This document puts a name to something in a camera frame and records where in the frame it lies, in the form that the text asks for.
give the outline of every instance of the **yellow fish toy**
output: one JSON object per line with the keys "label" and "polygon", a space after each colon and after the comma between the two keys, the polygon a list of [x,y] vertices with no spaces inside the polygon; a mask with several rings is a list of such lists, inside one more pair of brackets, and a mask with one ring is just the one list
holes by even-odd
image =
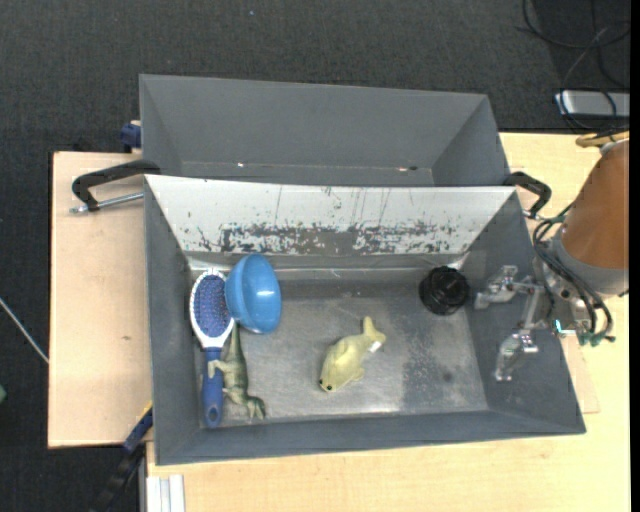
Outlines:
{"label": "yellow fish toy", "polygon": [[364,376],[362,358],[367,351],[375,352],[387,340],[387,337],[376,330],[371,317],[362,321],[362,334],[346,336],[332,345],[327,351],[320,387],[327,392],[334,392],[351,381],[358,381]]}

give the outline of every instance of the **metal bracket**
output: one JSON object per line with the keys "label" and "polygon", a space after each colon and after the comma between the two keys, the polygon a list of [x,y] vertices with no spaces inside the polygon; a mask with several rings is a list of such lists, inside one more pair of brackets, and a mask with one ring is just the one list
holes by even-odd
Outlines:
{"label": "metal bracket", "polygon": [[506,338],[498,350],[494,376],[498,382],[508,382],[511,374],[524,365],[527,359],[538,353],[538,346],[531,339],[529,329],[521,329]]}
{"label": "metal bracket", "polygon": [[590,318],[587,306],[575,287],[553,272],[545,263],[538,265],[547,287],[556,300],[553,307],[553,330],[559,337],[580,336],[589,329]]}
{"label": "metal bracket", "polygon": [[521,367],[527,359],[538,353],[538,346],[531,338],[531,330],[545,328],[544,319],[539,318],[541,299],[545,288],[535,284],[531,276],[516,282],[518,267],[505,265],[487,282],[487,288],[476,295],[475,309],[486,309],[493,303],[509,302],[517,293],[526,293],[527,301],[518,321],[519,330],[506,338],[498,349],[496,359],[495,379],[498,382],[508,382],[516,368]]}

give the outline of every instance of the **cable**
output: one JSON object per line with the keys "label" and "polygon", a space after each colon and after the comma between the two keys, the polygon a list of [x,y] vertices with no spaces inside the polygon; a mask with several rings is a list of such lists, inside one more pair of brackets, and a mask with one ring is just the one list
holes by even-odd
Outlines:
{"label": "cable", "polygon": [[[578,296],[584,302],[585,307],[587,308],[587,312],[589,313],[590,325],[587,333],[578,334],[578,338],[582,345],[591,343],[591,345],[595,346],[598,345],[603,339],[615,341],[615,338],[613,336],[610,336],[609,334],[611,332],[611,329],[613,328],[613,318],[611,316],[609,308],[607,308],[606,304],[597,292],[595,292],[587,283],[585,283],[576,274],[565,267],[560,262],[560,260],[558,260],[555,256],[548,252],[545,247],[543,247],[548,244],[543,240],[545,235],[549,232],[554,224],[564,221],[566,213],[573,206],[573,204],[574,203],[571,203],[569,206],[563,209],[562,212],[560,212],[560,214],[556,217],[546,219],[538,224],[538,226],[536,226],[532,235],[533,248],[538,257],[547,264],[549,269],[559,275],[566,282],[568,282],[576,290]],[[605,315],[605,325],[602,329],[596,332],[596,310],[598,309],[602,310]]]}
{"label": "cable", "polygon": [[18,320],[18,317],[16,315],[13,314],[13,311],[11,311],[11,308],[9,308],[9,306],[7,305],[7,303],[2,300],[2,297],[0,297],[0,305],[4,308],[4,310],[7,312],[7,314],[11,317],[11,319],[15,322],[15,324],[18,326],[18,328],[20,329],[20,331],[22,331],[22,334],[24,334],[25,338],[27,338],[27,340],[29,341],[29,343],[31,343],[31,346],[35,349],[35,351],[38,353],[38,355],[42,358],[42,360],[49,364],[49,358],[47,357],[47,355],[44,353],[44,351],[40,348],[40,345],[38,345],[38,343],[36,343],[36,340],[34,340],[31,337],[31,334],[29,334],[29,332],[24,328],[24,326],[20,323],[20,320]]}
{"label": "cable", "polygon": [[[556,39],[552,39],[551,37],[547,36],[546,34],[544,34],[541,30],[538,30],[532,23],[531,18],[529,18],[529,11],[527,9],[528,6],[528,2],[527,0],[522,0],[522,17],[524,18],[525,23],[527,24],[527,29],[526,31],[530,32],[531,34],[535,35],[536,37],[542,39],[543,41],[553,44],[555,46],[559,46],[561,48],[569,48],[569,49],[573,49],[573,50],[584,50],[587,47],[592,47],[591,43],[587,44],[587,45],[582,45],[582,44],[575,44],[575,43],[566,43],[564,41],[558,41]],[[591,0],[591,14],[592,14],[592,25],[595,24],[595,6],[593,3],[593,0]],[[619,25],[619,24],[628,24],[631,25],[631,22],[627,21],[627,20],[623,20],[620,22],[616,22],[613,25]],[[593,48],[604,48],[605,46],[610,46],[614,43],[617,43],[618,41],[622,41],[625,37],[627,37],[627,35],[631,33],[631,27],[629,27],[627,30],[625,30],[622,34],[612,38],[609,41],[604,41],[602,43],[599,43],[597,46],[593,46]]]}
{"label": "cable", "polygon": [[629,125],[621,126],[616,130],[606,130],[598,133],[586,133],[576,140],[576,144],[581,148],[592,146],[604,146],[610,142],[619,142],[629,138]]}
{"label": "cable", "polygon": [[[564,79],[562,80],[562,87],[560,89],[560,94],[558,95],[559,97],[559,103],[560,103],[560,107],[562,110],[562,114],[563,114],[563,118],[565,120],[565,122],[569,125],[569,128],[574,132],[574,133],[579,133],[580,131],[583,130],[587,130],[587,131],[601,131],[601,126],[603,126],[603,124],[600,124],[600,126],[592,126],[592,125],[588,125],[584,122],[579,121],[578,119],[576,119],[573,115],[571,115],[568,111],[568,109],[566,108],[565,105],[565,101],[564,101],[564,91],[567,90],[567,83],[569,81],[569,78],[571,77],[571,75],[574,73],[575,69],[578,67],[578,65],[585,59],[585,57],[593,50],[596,50],[596,62],[598,64],[598,69],[600,71],[600,73],[607,79],[609,80],[612,84],[615,84],[617,87],[622,88],[622,89],[629,89],[628,86],[625,86],[625,84],[623,84],[621,81],[617,80],[616,78],[614,78],[609,71],[606,69],[605,67],[605,63],[604,63],[604,58],[602,55],[602,49],[608,46],[611,46],[614,43],[617,43],[619,41],[622,41],[623,39],[625,39],[630,33],[631,33],[631,21],[630,20],[620,20],[620,21],[616,21],[610,25],[607,25],[606,27],[602,28],[602,29],[598,29],[598,23],[597,23],[597,16],[596,16],[596,7],[595,7],[595,1],[594,0],[590,0],[589,2],[589,6],[590,6],[590,17],[591,17],[591,27],[593,29],[593,37],[591,38],[591,40],[589,41],[588,44],[575,44],[575,43],[569,43],[569,42],[565,42],[565,41],[559,41],[556,39],[553,39],[551,37],[549,37],[548,35],[544,34],[541,30],[539,30],[537,27],[534,26],[533,22],[531,21],[531,18],[529,17],[529,11],[528,11],[528,6],[529,3],[527,2],[527,0],[523,0],[522,1],[522,16],[524,18],[524,21],[527,25],[527,29],[521,29],[524,31],[527,31],[533,35],[535,35],[536,37],[542,39],[543,41],[558,46],[560,48],[568,48],[568,49],[573,49],[573,50],[583,50],[583,52],[578,56],[578,58],[576,59],[576,61],[571,65],[571,67],[569,68],[569,71],[566,73]],[[627,28],[620,34],[611,37],[609,39],[604,39],[604,35],[609,32],[613,27],[616,26],[620,26],[620,25],[627,25]],[[609,102],[609,104],[611,105],[612,108],[612,114],[611,117],[614,120],[618,119],[617,116],[617,108],[615,105],[615,102],[613,101],[613,98],[611,97],[611,95],[604,89],[598,89],[598,88],[593,88],[593,87],[581,87],[581,89],[585,89],[585,90],[595,90],[600,92],[605,98],[606,100]],[[615,121],[613,123],[608,123],[608,128],[614,128],[615,127]]]}

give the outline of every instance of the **dark carpet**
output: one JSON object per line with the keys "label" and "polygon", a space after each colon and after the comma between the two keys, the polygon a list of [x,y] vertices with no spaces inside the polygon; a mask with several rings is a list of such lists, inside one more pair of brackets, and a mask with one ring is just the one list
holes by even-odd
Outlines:
{"label": "dark carpet", "polygon": [[[593,4],[596,28],[612,27],[603,38],[629,28],[630,0]],[[593,39],[587,0],[528,12],[554,38]],[[566,131],[552,97],[583,50],[525,26],[513,0],[0,1],[0,297],[46,348],[48,153],[120,151],[139,73],[478,92],[501,130]],[[564,85],[628,86],[629,40],[602,49],[606,73],[591,51]],[[47,450],[47,372],[0,311],[3,512],[86,510],[119,459],[113,447]],[[136,494],[116,510],[135,510]]]}

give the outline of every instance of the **green dinosaur toy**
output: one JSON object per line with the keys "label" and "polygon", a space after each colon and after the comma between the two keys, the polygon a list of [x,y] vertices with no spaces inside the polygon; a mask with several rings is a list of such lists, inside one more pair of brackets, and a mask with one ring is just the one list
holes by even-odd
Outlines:
{"label": "green dinosaur toy", "polygon": [[232,402],[244,405],[249,411],[249,417],[254,416],[263,419],[266,416],[264,402],[257,396],[250,396],[249,375],[247,373],[247,361],[242,353],[238,325],[233,326],[229,350],[224,361],[210,361],[207,367],[209,378],[213,378],[216,368],[222,372],[224,378],[223,392]]}

